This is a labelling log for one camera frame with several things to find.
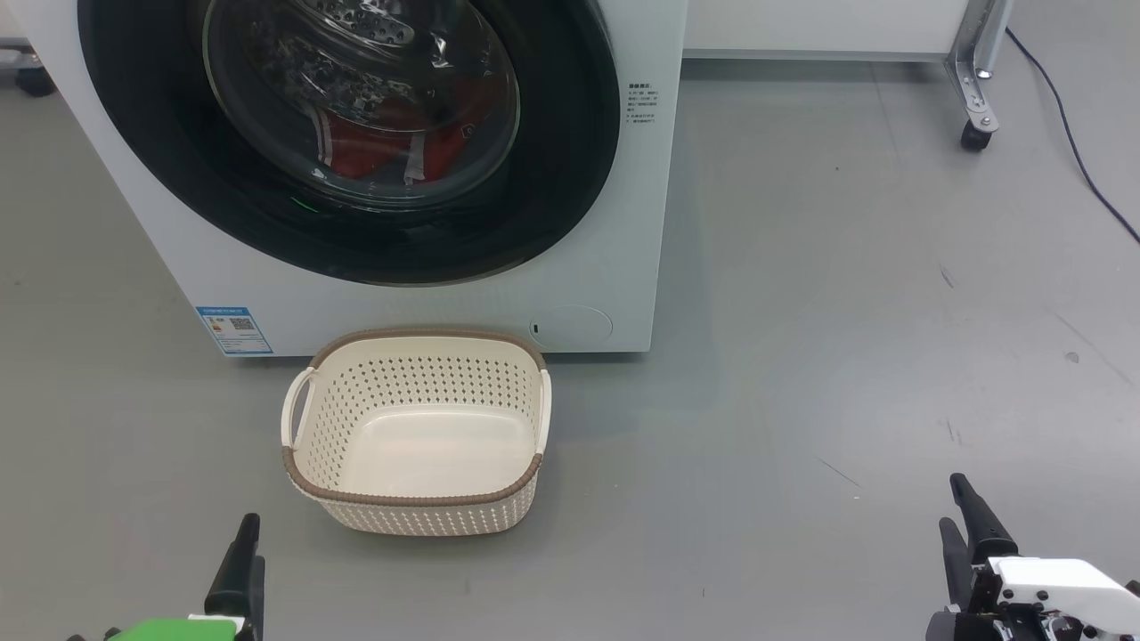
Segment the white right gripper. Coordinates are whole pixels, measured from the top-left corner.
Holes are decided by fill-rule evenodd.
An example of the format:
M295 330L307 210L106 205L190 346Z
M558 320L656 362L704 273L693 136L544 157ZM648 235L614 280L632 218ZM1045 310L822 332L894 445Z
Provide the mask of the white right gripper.
M951 474L951 490L966 542L940 518L948 607L933 614L925 641L1140 641L1140 581L1119 584L1078 559L1018 555L964 474Z

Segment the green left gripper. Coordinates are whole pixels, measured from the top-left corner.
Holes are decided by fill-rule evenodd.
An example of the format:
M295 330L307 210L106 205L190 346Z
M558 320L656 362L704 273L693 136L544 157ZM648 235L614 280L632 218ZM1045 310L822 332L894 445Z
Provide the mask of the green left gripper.
M225 551L205 597L207 615L148 618L109 634L107 641L264 641L264 557L256 555L260 516L245 514ZM245 626L241 630L241 617Z

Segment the red garment with white stripes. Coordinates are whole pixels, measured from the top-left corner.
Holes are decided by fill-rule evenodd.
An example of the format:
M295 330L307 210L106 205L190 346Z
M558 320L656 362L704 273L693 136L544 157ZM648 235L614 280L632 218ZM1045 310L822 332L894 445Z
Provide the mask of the red garment with white stripes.
M503 76L453 78L423 102L381 99L355 122L326 107L306 106L317 159L335 175L363 180L404 161L404 182L438 182L451 173L484 121L516 97Z

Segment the black-rimmed glass washer door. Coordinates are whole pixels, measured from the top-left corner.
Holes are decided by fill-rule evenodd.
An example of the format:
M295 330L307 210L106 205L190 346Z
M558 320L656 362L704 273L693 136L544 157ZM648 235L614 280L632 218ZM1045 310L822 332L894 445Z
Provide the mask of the black-rimmed glass washer door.
M508 49L521 120L488 182L431 206L327 198L254 151L207 81L210 0L78 0L78 35L109 121L196 216L306 271L422 287L553 248L598 198L619 139L614 52L594 0L469 2Z

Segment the cream perforated laundry basket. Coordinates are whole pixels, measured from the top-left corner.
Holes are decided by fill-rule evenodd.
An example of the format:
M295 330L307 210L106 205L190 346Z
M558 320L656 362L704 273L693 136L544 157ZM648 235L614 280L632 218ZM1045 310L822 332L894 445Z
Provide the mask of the cream perforated laundry basket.
M355 332L290 382L282 463L306 498L355 532L507 532L534 505L552 401L542 352L516 336Z

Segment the white front-load washing machine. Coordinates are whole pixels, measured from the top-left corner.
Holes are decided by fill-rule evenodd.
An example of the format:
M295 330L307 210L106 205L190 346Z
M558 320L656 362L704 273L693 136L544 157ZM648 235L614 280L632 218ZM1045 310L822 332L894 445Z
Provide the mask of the white front-load washing machine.
M78 0L5 0L160 260L197 307L245 307L272 356L310 356L365 328L484 328L542 352L648 352L653 333L681 46L689 0L594 0L614 54L619 139L591 210L540 255L481 279L384 287L306 271L244 245L158 182L103 109ZM624 123L628 84L661 94L656 123Z

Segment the stainless steel washing machine drum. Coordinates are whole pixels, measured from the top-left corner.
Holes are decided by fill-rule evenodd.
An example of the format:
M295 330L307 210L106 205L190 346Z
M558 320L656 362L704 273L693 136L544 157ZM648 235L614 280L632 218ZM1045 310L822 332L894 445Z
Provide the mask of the stainless steel washing machine drum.
M516 68L471 0L210 0L199 50L215 100L249 145L327 198L391 208L459 198L504 167L518 138ZM402 159L363 180L318 161L306 106L363 122L383 98L423 102L459 76L507 78L516 97L438 182L404 182Z

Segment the blue energy label sticker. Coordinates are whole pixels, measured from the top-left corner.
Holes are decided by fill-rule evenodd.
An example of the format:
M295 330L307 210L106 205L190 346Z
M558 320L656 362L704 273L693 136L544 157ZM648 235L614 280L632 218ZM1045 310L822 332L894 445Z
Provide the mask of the blue energy label sticker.
M264 332L259 328L249 308L197 307L196 313L225 356L272 356L272 346L264 339Z

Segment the white partition board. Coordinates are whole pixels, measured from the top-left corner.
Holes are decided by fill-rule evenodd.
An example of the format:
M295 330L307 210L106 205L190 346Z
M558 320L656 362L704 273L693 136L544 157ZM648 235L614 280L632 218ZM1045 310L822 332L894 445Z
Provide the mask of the white partition board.
M943 60L968 0L689 0L687 60Z

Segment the small printed text label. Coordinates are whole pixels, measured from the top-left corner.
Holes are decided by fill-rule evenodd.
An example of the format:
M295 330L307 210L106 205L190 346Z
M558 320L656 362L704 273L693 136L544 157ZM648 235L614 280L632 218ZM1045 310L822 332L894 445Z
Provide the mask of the small printed text label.
M624 95L624 123L651 125L658 117L660 91L652 84L628 84Z

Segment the metal partition frame leg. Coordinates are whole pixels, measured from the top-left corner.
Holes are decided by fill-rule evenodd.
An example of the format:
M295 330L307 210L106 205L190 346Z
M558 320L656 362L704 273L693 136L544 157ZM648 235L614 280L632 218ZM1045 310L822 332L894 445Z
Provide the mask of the metal partition frame leg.
M997 132L997 117L984 94L984 80L993 78L1011 13L1013 0L966 0L964 17L944 60L964 106L966 121L991 133Z

